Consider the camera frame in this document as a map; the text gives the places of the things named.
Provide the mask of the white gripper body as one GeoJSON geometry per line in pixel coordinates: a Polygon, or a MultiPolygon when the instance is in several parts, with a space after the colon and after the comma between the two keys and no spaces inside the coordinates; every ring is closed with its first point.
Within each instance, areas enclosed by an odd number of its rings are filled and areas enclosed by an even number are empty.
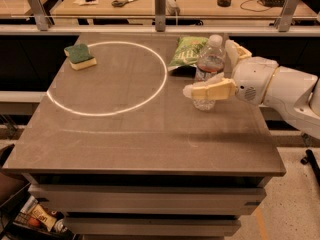
{"type": "Polygon", "coordinates": [[[267,86],[278,68],[274,60],[250,57],[241,60],[233,70],[236,83],[236,97],[253,105],[260,105],[267,86]]]}

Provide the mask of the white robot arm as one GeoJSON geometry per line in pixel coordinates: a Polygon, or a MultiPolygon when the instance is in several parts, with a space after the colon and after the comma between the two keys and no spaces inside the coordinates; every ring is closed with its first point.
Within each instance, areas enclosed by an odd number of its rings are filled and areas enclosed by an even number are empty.
{"type": "Polygon", "coordinates": [[[246,48],[228,40],[225,45],[232,73],[222,73],[187,85],[185,97],[193,100],[226,100],[232,96],[253,105],[276,110],[294,128],[320,138],[320,80],[317,76],[283,67],[276,61],[254,57],[246,48]]]}

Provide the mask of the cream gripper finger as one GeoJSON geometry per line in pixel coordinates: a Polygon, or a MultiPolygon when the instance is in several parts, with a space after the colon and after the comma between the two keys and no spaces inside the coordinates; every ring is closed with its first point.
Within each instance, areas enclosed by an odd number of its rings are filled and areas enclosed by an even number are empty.
{"type": "Polygon", "coordinates": [[[225,51],[227,55],[227,60],[224,69],[224,76],[227,78],[231,78],[236,65],[241,60],[251,57],[252,53],[233,40],[227,40],[225,42],[225,51]]]}
{"type": "Polygon", "coordinates": [[[183,89],[183,95],[193,100],[213,101],[226,100],[234,96],[236,91],[235,81],[225,78],[223,73],[219,73],[206,81],[186,85],[183,89]]]}

